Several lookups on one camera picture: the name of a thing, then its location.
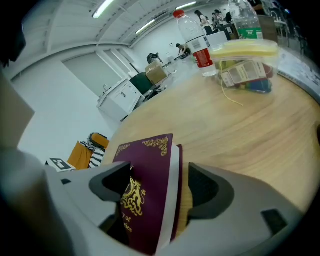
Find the gold emblem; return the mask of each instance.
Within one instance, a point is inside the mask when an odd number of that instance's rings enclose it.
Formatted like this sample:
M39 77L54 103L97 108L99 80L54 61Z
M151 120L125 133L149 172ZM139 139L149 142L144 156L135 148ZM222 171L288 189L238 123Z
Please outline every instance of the gold emblem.
M120 202L125 209L130 209L135 216L143 215L141 205L145 203L144 196L146 195L146 191L144 189L140 191L140 187L141 184L130 177L130 184L126 188Z
M126 150L127 148L129 148L129 146L130 146L130 144L120 146L118 148L118 151L116 152L115 156L117 157L121 151Z
M164 157L168 153L167 145L168 145L168 137L165 138L157 138L156 140L150 139L142 142L147 147L156 147L159 146L161 150L161 156Z

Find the passport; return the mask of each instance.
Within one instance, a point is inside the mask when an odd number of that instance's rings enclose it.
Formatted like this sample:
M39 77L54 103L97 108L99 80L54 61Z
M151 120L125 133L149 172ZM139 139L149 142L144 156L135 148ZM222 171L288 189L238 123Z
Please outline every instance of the passport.
M130 183L120 201L128 246L153 255L174 239L182 189L182 146L163 134L118 147L113 162L131 162Z

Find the ceiling light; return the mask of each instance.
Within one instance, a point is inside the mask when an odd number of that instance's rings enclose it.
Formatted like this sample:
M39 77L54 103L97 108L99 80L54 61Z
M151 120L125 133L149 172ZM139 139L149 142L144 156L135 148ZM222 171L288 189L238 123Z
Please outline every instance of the ceiling light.
M181 5L177 8L175 8L176 10L179 10L179 9L182 9L182 8L185 8L185 7L188 7L188 6L193 6L195 5L197 2L190 2L190 3L187 3L187 4L184 4L184 5Z
M151 20L147 25L144 25L142 28L140 28L137 32L135 32L136 34L139 34L142 30L144 30L146 27L150 26L152 23L154 23L156 20Z
M113 2L114 0L105 0L103 4L99 7L98 10L93 14L93 18L98 19L100 15L107 9L107 7Z

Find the string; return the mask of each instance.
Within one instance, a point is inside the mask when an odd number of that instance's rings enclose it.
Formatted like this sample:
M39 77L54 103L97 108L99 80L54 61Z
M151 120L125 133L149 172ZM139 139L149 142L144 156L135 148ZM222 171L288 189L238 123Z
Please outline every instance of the string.
M229 101L231 101L231 102L233 102L233 103L236 103L236 104L238 104L238 105L240 105L240 106L244 106L243 104L241 104L241 103L239 103L239 102L237 102L237 101L235 101L235 100L233 100L233 99L230 99L227 95L226 95L226 93L225 93L225 89L224 89L224 86L223 86L223 79L222 79L222 70L223 70L223 68L222 68L222 60L220 60L220 81L221 81L221 88L222 88L222 91L223 91L223 95L229 100Z

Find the water bottle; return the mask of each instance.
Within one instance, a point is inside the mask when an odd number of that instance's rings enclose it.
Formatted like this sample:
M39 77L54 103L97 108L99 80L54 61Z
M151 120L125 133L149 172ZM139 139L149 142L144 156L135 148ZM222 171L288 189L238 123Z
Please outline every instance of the water bottle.
M247 0L228 0L230 14L240 39L263 39L256 11Z
M177 19L180 33L195 57L202 75L204 77L216 75L217 70L208 49L210 44L202 27L181 9L176 10L173 16Z

